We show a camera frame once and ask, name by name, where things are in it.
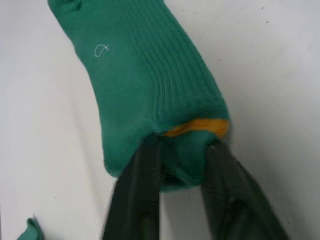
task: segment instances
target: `green sock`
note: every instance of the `green sock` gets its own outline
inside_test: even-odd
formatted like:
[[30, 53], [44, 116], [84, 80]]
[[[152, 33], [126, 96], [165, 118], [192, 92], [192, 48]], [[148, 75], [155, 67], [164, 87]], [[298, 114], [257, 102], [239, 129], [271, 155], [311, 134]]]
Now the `green sock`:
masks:
[[26, 221], [26, 230], [17, 240], [43, 240], [43, 234], [36, 220], [29, 218]]
[[165, 136], [163, 190], [201, 183], [206, 145], [228, 111], [214, 79], [162, 0], [48, 0], [86, 67], [104, 163], [119, 176], [142, 139]]

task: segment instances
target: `white logo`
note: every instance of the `white logo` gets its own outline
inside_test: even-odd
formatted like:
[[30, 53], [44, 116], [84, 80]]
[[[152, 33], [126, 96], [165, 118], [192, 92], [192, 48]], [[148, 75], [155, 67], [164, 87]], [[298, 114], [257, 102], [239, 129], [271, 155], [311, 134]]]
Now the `white logo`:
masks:
[[110, 49], [109, 49], [108, 47], [109, 47], [109, 45], [106, 46], [106, 45], [103, 45], [103, 44], [99, 44], [98, 46], [96, 46], [96, 48], [95, 48], [95, 50], [94, 50], [94, 56], [95, 56], [96, 58], [99, 58], [99, 57], [102, 55], [102, 53], [103, 53], [104, 50], [110, 51]]

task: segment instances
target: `knit texture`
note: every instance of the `knit texture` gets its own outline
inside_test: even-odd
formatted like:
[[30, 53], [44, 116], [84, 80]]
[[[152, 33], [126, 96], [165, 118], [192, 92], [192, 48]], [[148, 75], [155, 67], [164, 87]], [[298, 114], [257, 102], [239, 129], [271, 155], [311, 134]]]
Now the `knit texture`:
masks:
[[[142, 139], [157, 133], [167, 136], [171, 152], [162, 161], [161, 188], [200, 184], [205, 147], [226, 132], [228, 111], [210, 71], [164, 2], [48, 3], [89, 74], [107, 171], [119, 176]], [[224, 124], [206, 129], [210, 120]], [[194, 127], [194, 122], [201, 123]]]

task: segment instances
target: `white backdrop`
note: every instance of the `white backdrop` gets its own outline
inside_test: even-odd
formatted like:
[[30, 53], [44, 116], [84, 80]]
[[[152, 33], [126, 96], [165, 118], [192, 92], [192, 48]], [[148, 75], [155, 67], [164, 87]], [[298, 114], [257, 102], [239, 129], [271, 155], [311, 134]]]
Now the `white backdrop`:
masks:
[[[167, 0], [212, 71], [236, 157], [293, 240], [320, 239], [320, 2]], [[88, 75], [44, 0], [0, 1], [2, 240], [97, 240], [114, 179]], [[161, 196], [163, 240], [209, 240], [199, 189]]]

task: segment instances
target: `dark green fabric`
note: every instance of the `dark green fabric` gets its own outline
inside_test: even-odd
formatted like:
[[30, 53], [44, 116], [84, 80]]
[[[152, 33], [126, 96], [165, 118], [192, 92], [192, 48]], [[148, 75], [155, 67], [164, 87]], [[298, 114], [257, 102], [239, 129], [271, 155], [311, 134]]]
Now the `dark green fabric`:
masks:
[[43, 234], [36, 220], [29, 218], [26, 221], [26, 230], [17, 240], [43, 240]]
[[[48, 3], [89, 74], [104, 163], [112, 176], [121, 174], [151, 133], [163, 134], [196, 118], [228, 119], [210, 71], [163, 0]], [[204, 143], [215, 139], [207, 132], [173, 138], [165, 167], [175, 181], [164, 181], [162, 189], [200, 184]]]
[[[168, 143], [155, 138], [142, 143], [119, 177], [103, 240], [159, 240], [161, 163]], [[288, 240], [258, 184], [220, 141], [207, 147], [202, 195], [213, 240]]]
[[217, 240], [288, 239], [256, 181], [220, 141], [207, 149], [202, 194]]

